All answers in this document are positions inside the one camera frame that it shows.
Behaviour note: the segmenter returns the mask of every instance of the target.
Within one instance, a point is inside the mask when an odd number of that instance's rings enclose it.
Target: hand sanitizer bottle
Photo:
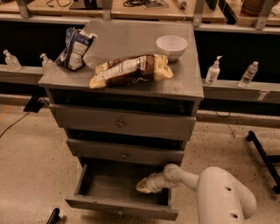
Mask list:
[[[213,85],[217,81],[218,75],[220,73],[219,59],[221,57],[222,56],[218,56],[217,60],[213,63],[213,65],[209,67],[206,78],[205,78],[205,83]]]
[[[7,63],[8,70],[19,70],[21,65],[16,56],[11,55],[8,50],[4,50],[3,54],[6,55],[5,61]]]
[[[253,64],[249,65],[242,76],[238,86],[241,88],[246,88],[248,84],[253,80],[257,70],[259,62],[254,61]]]
[[[43,59],[42,67],[43,67],[43,72],[45,73],[50,67],[53,66],[53,61],[51,59],[48,59],[44,52],[41,54],[40,58]]]

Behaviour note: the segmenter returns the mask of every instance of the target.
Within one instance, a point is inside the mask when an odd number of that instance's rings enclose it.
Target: concrete floor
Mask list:
[[[0,96],[0,135],[22,117],[28,99]],[[259,137],[269,154],[280,155],[280,118],[231,114],[221,118],[214,112],[199,111],[191,141],[185,149],[182,168],[200,174],[208,166],[219,166],[237,177],[255,195],[256,214],[245,223],[279,223],[280,195],[253,143],[246,141],[249,130]],[[46,223],[55,207],[58,223],[198,223],[195,192],[175,190],[176,221],[117,216],[71,208],[66,195],[74,193],[81,173],[76,157],[65,143],[49,108],[29,113],[0,138],[0,223]]]

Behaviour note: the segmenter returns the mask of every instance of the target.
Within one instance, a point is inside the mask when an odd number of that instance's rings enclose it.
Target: crumpled bag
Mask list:
[[[94,33],[86,33],[74,27],[68,28],[66,30],[66,47],[55,62],[73,71],[84,67],[86,63],[83,57],[94,42],[94,38],[97,38]]]
[[[162,54],[113,59],[95,67],[95,75],[90,80],[89,87],[105,88],[136,84],[139,81],[170,79],[173,72],[167,63],[167,56]]]

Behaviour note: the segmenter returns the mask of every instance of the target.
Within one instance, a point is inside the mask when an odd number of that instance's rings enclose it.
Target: cabinet top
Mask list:
[[[98,35],[84,57],[87,65],[73,72],[55,64],[52,71],[43,75],[39,81],[40,86],[124,95],[203,98],[200,66],[191,24],[93,19],[83,30]],[[95,74],[97,65],[112,59],[155,53],[156,40],[164,35],[177,35],[188,41],[183,56],[168,63],[174,73],[171,79],[103,89],[89,88],[89,81]]]

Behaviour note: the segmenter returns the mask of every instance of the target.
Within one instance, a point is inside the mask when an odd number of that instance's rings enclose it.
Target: brown chip bag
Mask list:
[[[145,54],[135,57],[113,59],[95,68],[90,88],[135,84],[139,81],[170,79],[172,70],[167,66],[167,56]]]

